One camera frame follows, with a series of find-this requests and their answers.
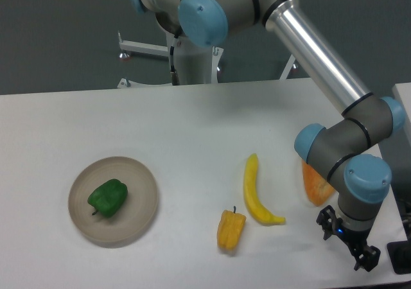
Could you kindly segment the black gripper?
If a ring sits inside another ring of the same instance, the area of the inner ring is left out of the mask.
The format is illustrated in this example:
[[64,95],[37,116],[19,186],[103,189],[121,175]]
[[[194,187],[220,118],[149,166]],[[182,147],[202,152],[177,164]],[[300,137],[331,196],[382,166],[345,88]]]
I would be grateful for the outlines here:
[[347,220],[338,218],[335,210],[326,206],[320,210],[316,223],[322,227],[323,240],[337,236],[343,241],[356,260],[354,270],[364,269],[367,272],[373,270],[379,263],[381,251],[375,246],[368,246],[371,227],[357,221],[349,223]]

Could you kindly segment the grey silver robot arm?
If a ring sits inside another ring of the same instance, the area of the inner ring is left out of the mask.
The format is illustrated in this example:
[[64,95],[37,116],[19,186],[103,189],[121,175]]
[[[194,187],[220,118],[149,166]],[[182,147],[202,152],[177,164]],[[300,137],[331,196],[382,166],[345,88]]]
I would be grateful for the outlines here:
[[338,237],[355,258],[355,269],[372,270],[380,250],[367,237],[388,194],[389,165],[368,149],[401,129],[403,107],[378,98],[346,66],[299,6],[299,0],[130,0],[139,13],[153,12],[169,35],[173,85],[211,83],[212,49],[238,31],[262,24],[302,65],[342,121],[331,128],[311,124],[294,143],[300,158],[338,192],[338,207],[317,217],[324,237]]

